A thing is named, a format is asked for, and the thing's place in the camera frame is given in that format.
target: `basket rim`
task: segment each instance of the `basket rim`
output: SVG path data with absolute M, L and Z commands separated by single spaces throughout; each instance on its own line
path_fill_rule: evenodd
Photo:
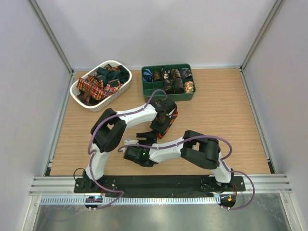
M 85 75 L 83 75 L 82 77 L 80 78 L 86 78 L 88 76 L 89 73 L 91 73 L 92 71 L 94 71 L 95 69 L 101 67 L 101 66 L 105 66 L 107 65 L 108 63 L 116 63 L 117 65 L 122 65 L 129 73 L 129 79 L 128 81 L 126 81 L 126 83 L 124 83 L 120 88 L 119 90 L 121 90 L 124 86 L 126 86 L 130 81 L 131 81 L 131 78 L 132 78 L 132 74 L 131 74 L 131 71 L 126 67 L 124 66 L 123 64 L 119 63 L 118 61 L 115 61 L 115 60 L 108 60 L 108 61 L 105 61 L 101 64 L 99 64 L 97 67 L 93 68 L 92 70 L 90 70 L 88 73 L 86 73 Z M 74 94 L 73 94 L 73 88 L 76 87 L 76 84 L 78 83 L 78 80 L 75 81 L 72 86 L 70 87 L 70 94 L 71 96 L 73 97 L 73 99 L 78 103 L 80 104 L 81 106 L 83 106 L 84 108 L 87 108 L 87 109 L 93 109 L 93 108 L 97 108 L 99 106 L 101 106 L 105 101 L 107 101 L 109 98 L 111 98 L 114 94 L 112 95 L 109 95 L 107 98 L 105 98 L 103 101 L 101 101 L 100 103 L 98 103 L 97 105 L 95 106 L 87 106 L 87 105 L 84 105 Z

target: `green bin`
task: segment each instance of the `green bin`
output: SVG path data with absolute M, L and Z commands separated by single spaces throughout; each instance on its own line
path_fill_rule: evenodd
M 143 81 L 143 72 L 144 72 L 145 69 L 150 69 L 152 74 L 153 74 L 153 72 L 156 71 L 156 70 L 161 71 L 162 67 L 164 67 L 164 69 L 170 69 L 170 71 L 172 69 L 178 69 L 180 71 L 184 67 L 187 67 L 191 70 L 191 66 L 189 64 L 144 66 L 141 69 L 141 77 L 142 77 L 142 91 L 143 91 L 143 96 L 144 96 L 145 101 L 149 100 L 153 91 L 155 91 L 156 89 L 163 89 L 163 81 L 144 82 Z M 194 84 L 194 92 L 192 92 L 192 93 L 182 93 L 182 94 L 169 94 L 168 98 L 172 99 L 173 101 L 186 101 L 186 100 L 191 100 L 193 98 L 193 95 L 196 92 L 196 84 L 194 82 L 193 76 L 190 79 L 183 79 L 182 81 L 183 81 L 183 83 L 185 83 L 187 81 L 192 81 L 193 84 Z M 158 100 L 158 99 L 162 100 L 164 98 L 165 98 L 165 95 L 164 95 L 163 92 L 157 92 L 155 94 L 155 96 L 153 97 L 154 100 Z

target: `white basket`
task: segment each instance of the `white basket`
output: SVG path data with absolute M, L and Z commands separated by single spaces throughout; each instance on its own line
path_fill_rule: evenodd
M 105 67 L 107 64 L 110 64 L 110 66 L 114 67 L 114 66 L 120 66 L 122 65 L 121 63 L 117 62 L 117 61 L 114 61 L 114 60 L 108 60 L 106 62 L 103 62 L 102 64 L 98 65 L 96 68 L 92 69 L 91 71 L 89 71 L 87 74 L 85 74 L 83 77 L 83 79 L 86 79 L 88 77 L 88 75 L 92 72 L 92 71 L 95 71 L 97 68 L 99 67 Z M 80 104 L 81 106 L 83 106 L 84 108 L 87 108 L 89 109 L 90 111 L 93 111 L 93 112 L 98 112 L 100 110 L 102 110 L 104 107 L 106 107 L 108 104 L 110 104 L 113 100 L 115 100 L 115 98 L 117 98 L 120 94 L 122 94 L 128 87 L 129 87 L 129 83 L 131 81 L 131 72 L 130 70 L 128 70 L 124 65 L 122 65 L 129 73 L 129 79 L 127 82 L 125 82 L 121 87 L 120 89 L 108 96 L 106 99 L 104 99 L 103 101 L 101 101 L 100 103 L 98 103 L 97 105 L 95 106 L 86 106 L 84 105 L 78 98 L 77 98 L 77 95 L 80 94 L 80 91 L 79 89 L 77 88 L 77 83 L 78 83 L 78 80 L 73 83 L 73 85 L 71 86 L 71 89 L 70 89 L 70 93 L 71 93 L 71 96 L 73 97 L 73 99 L 78 103 Z

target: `white label strip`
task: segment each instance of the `white label strip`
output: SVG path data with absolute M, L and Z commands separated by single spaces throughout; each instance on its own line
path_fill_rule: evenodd
M 105 205 L 115 198 L 103 197 L 102 200 L 86 202 L 89 196 L 42 196 L 40 205 Z M 219 195 L 200 198 L 125 198 L 117 200 L 114 205 L 192 205 L 220 204 Z

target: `wood surface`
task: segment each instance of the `wood surface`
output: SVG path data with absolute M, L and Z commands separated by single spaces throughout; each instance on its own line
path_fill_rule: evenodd
M 86 72 L 77 72 L 76 79 Z M 124 111 L 144 104 L 141 71 L 132 71 L 129 88 L 107 108 Z M 227 139 L 233 153 L 226 163 L 235 170 L 248 174 L 270 173 L 256 123 L 248 102 L 238 69 L 196 69 L 192 72 L 197 92 L 191 101 L 176 102 L 179 115 L 166 136 L 158 143 L 175 140 L 185 130 L 194 130 L 206 135 Z M 91 112 L 81 107 L 70 97 L 54 162 L 52 176 L 72 175 L 78 167 L 86 168 L 90 157 L 87 146 L 90 130 L 103 113 Z M 150 131 L 150 123 L 137 125 L 125 131 L 125 138 L 135 140 L 137 132 Z M 220 142 L 222 154 L 228 153 L 227 145 Z M 105 166 L 105 175 L 203 175 L 209 170 L 199 168 L 184 159 L 168 160 L 153 167 L 141 167 L 123 159 L 123 154 L 114 150 Z

